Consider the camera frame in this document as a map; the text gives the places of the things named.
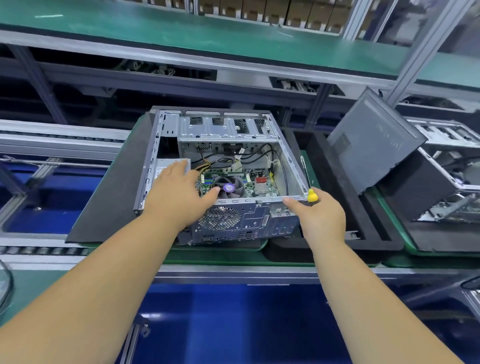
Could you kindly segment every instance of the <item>yellow screwdriver handle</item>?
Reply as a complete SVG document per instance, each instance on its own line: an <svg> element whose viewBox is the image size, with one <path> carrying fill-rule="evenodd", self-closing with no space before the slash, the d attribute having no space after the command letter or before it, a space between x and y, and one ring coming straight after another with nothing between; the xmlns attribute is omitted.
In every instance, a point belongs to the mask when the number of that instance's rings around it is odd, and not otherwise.
<svg viewBox="0 0 480 364"><path fill-rule="evenodd" d="M308 189L307 201L308 202L317 202L318 201L318 196L312 188Z"/></svg>

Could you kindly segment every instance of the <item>cpu fan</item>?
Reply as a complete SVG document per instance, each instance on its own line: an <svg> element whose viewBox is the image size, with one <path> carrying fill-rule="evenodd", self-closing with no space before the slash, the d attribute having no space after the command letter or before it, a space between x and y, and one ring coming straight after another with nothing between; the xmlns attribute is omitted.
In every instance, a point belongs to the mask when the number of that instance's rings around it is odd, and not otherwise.
<svg viewBox="0 0 480 364"><path fill-rule="evenodd" d="M221 188L218 198L239 198L245 192L243 181L237 176L220 176L215 178L213 184Z"/></svg>

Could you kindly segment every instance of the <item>hand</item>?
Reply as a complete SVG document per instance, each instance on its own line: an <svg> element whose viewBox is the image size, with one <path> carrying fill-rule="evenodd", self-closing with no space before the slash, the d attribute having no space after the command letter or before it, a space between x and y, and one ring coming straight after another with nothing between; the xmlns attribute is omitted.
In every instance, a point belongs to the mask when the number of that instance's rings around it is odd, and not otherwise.
<svg viewBox="0 0 480 364"><path fill-rule="evenodd" d="M167 220L181 231L215 203L220 188L214 187L200 197L195 188L199 173L190 170L185 174L186 166L187 160L174 162L160 173L148 192L142 216Z"/></svg>
<svg viewBox="0 0 480 364"><path fill-rule="evenodd" d="M303 236L312 250L321 244L345 241L345 212L329 193L313 187L318 203L305 206L299 201L284 198L283 203L299 218Z"/></svg>

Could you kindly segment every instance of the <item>screwdriver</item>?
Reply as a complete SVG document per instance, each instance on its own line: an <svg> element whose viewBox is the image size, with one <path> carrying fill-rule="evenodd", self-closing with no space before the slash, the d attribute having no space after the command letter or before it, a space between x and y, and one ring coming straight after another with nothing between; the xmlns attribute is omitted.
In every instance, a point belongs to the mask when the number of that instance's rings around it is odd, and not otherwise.
<svg viewBox="0 0 480 364"><path fill-rule="evenodd" d="M312 188L312 185L310 184L310 178L308 176L307 172L307 165L305 164L305 159L303 156L300 156L300 162L301 166L303 167L303 170L305 171L305 176L307 177L307 183L308 183L308 196L307 196L307 201L308 202L317 202L318 201L318 196L315 193L315 191Z"/></svg>

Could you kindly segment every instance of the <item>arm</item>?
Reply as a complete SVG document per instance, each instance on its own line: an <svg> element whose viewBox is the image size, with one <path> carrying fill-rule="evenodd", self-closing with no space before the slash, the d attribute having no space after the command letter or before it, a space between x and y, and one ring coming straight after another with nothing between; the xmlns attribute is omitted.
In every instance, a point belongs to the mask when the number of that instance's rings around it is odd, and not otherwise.
<svg viewBox="0 0 480 364"><path fill-rule="evenodd" d="M345 212L315 189L312 207L285 199L300 218L325 296L355 364L462 363L345 244Z"/></svg>
<svg viewBox="0 0 480 364"><path fill-rule="evenodd" d="M200 198L185 162L162 171L143 214L0 329L5 364L113 363L178 232L216 200Z"/></svg>

